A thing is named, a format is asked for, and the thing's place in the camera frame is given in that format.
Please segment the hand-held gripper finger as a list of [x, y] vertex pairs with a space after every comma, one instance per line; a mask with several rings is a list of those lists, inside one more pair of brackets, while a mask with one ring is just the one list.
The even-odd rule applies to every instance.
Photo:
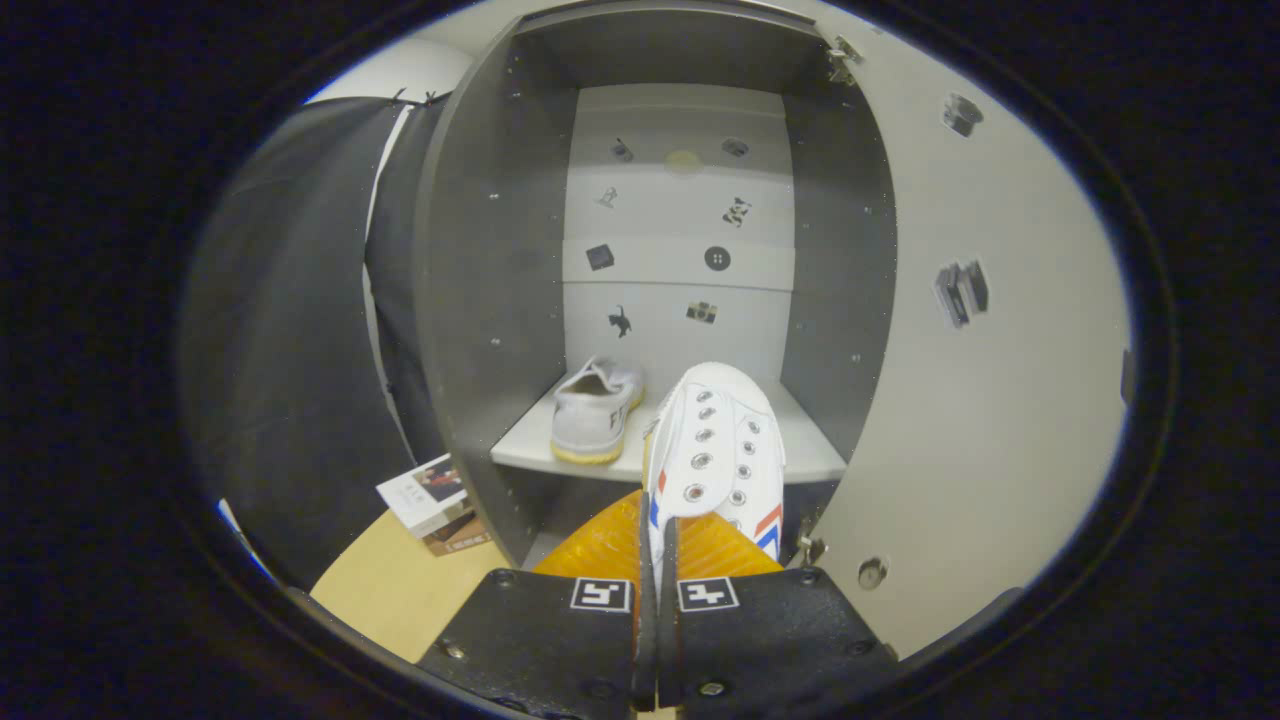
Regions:
[[681, 719], [842, 717], [899, 678], [899, 661], [819, 568], [684, 579], [694, 541], [740, 541], [717, 515], [662, 536], [657, 700]]
[[657, 596], [636, 489], [531, 571], [489, 571], [419, 660], [494, 714], [634, 719], [657, 702]]

